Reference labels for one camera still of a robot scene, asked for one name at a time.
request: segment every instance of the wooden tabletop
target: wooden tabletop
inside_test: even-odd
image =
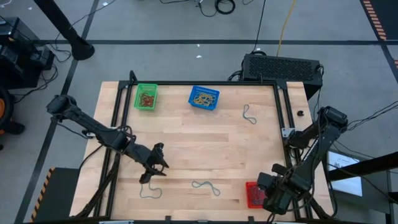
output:
[[[99,93],[94,118],[109,126],[117,93],[117,82],[104,82]],[[164,220],[248,220],[266,221],[269,212],[248,209],[246,182],[255,182],[260,172],[271,174],[272,165],[285,164],[274,92],[271,86],[206,86],[220,91],[214,111],[192,107],[187,101],[192,86],[158,86],[154,111],[139,111],[131,99],[127,125],[137,136],[137,143],[152,149],[164,143],[165,160],[170,168],[167,177],[154,176],[152,188],[161,188],[159,199],[140,198],[139,178],[143,167],[122,156],[115,192],[112,219]],[[288,83],[289,96],[297,128],[312,123],[302,83]],[[287,116],[280,92],[284,120]],[[123,102],[119,110],[120,122]],[[250,105],[246,116],[255,117],[257,124],[243,119],[243,106]],[[298,117],[297,111],[304,111]],[[85,156],[98,147],[89,140]],[[81,170],[70,215],[77,214],[98,188],[105,150],[97,152]],[[193,181],[210,181],[220,189],[215,196],[209,185],[198,189]],[[143,196],[158,196],[144,185]],[[104,194],[101,214],[104,214],[108,193]],[[315,199],[333,213],[325,174],[318,166],[315,177]],[[276,216],[277,221],[292,221],[292,212]]]

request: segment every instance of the rubber band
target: rubber band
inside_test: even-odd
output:
[[[159,196],[157,196],[157,197],[150,196],[150,195],[148,195],[148,196],[142,196],[142,190],[143,190],[144,188],[143,188],[143,184],[141,184],[141,190],[140,190],[140,192],[139,192],[139,196],[140,196],[141,198],[153,198],[153,199],[158,199],[158,198],[160,198],[160,197],[162,196],[162,193],[163,193],[163,192],[162,192],[162,189],[160,189],[160,188],[152,189],[152,188],[150,187],[150,182],[148,183],[148,188],[149,188],[149,190],[151,190],[151,191],[159,190],[159,191],[160,191]]]
[[[139,106],[153,107],[154,106],[154,96],[149,96],[148,93],[143,93],[140,95]]]
[[[250,121],[251,124],[257,124],[257,119],[256,118],[248,118],[246,117],[246,112],[248,112],[250,106],[249,105],[244,105],[243,106],[243,118]]]
[[[193,98],[193,102],[198,105],[210,106],[216,103],[216,97],[206,93],[197,93]]]
[[[203,185],[205,185],[205,184],[210,185],[211,190],[213,191],[213,194],[214,194],[215,196],[220,196],[221,191],[220,191],[219,189],[217,189],[216,187],[214,187],[213,184],[212,184],[210,181],[205,181],[205,182],[203,182],[203,183],[199,183],[199,182],[197,182],[197,181],[195,181],[195,180],[192,181],[192,187],[194,187],[194,188],[199,188],[199,187],[201,187],[201,186],[203,186]]]

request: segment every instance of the concrete floor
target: concrete floor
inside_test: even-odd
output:
[[[104,0],[56,1],[74,22],[88,14],[93,3],[102,7]],[[205,0],[203,10],[214,11],[213,1]],[[260,34],[261,40],[277,40],[291,0],[268,0]],[[97,12],[88,31],[88,40],[252,40],[256,38],[262,1],[248,6],[237,2],[228,16],[203,17],[194,2],[163,5],[158,1],[117,0]],[[37,36],[53,40],[57,30],[31,0],[14,0],[0,15],[18,16]],[[86,19],[75,29],[82,34]],[[359,0],[300,0],[285,30],[286,40],[377,40]],[[226,80],[238,70],[252,44],[98,44],[96,53],[71,68],[72,59],[56,63],[59,75],[46,90],[37,91],[16,105],[15,120],[26,125],[20,136],[3,135],[0,152],[0,217],[2,223],[15,221],[36,160],[50,125],[45,105],[59,94],[65,79],[74,72],[68,94],[93,115],[101,82],[126,80],[134,70],[139,80]],[[258,45],[275,55],[277,45]],[[398,59],[398,47],[388,46]],[[325,66],[321,106],[332,105],[345,112],[350,120],[365,118],[397,100],[398,86],[379,45],[283,45],[283,57],[321,61]],[[315,97],[309,103],[313,108]],[[396,148],[398,119],[392,111],[370,121],[355,131],[342,135],[341,142],[370,156],[392,153]],[[74,130],[77,125],[66,122]],[[29,220],[45,175],[51,167],[77,168],[83,159],[86,141],[57,128],[28,207]],[[392,174],[393,190],[398,178]],[[338,217],[342,220],[384,223],[384,215],[339,200]]]

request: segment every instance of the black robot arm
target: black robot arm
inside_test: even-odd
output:
[[[169,168],[164,161],[163,143],[158,143],[153,150],[136,144],[136,136],[129,134],[120,127],[118,129],[107,128],[95,119],[77,107],[76,100],[68,95],[56,96],[48,105],[47,112],[53,115],[53,118],[59,121],[70,119],[83,126],[87,131],[94,133],[99,143],[115,150],[117,153],[127,155],[134,161],[142,164],[145,168],[144,174],[141,175],[140,183],[146,184],[153,175],[163,175],[164,167]],[[161,170],[155,168],[155,165],[161,165]]]
[[[265,190],[263,208],[276,214],[287,212],[292,200],[308,198],[313,185],[314,172],[326,156],[330,146],[347,129],[347,116],[338,110],[327,106],[318,112],[318,120],[304,131],[292,131],[285,139],[285,149],[308,147],[311,139],[316,139],[309,153],[302,162],[291,168],[274,164],[272,171],[280,176],[260,173],[257,184]]]

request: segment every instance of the white paper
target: white paper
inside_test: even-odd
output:
[[[332,164],[334,166],[344,167],[355,164],[357,162],[359,161],[351,157],[329,151],[329,164]],[[333,190],[338,190],[341,192],[346,192],[362,197],[362,180],[360,177],[332,181],[331,185],[333,186]]]

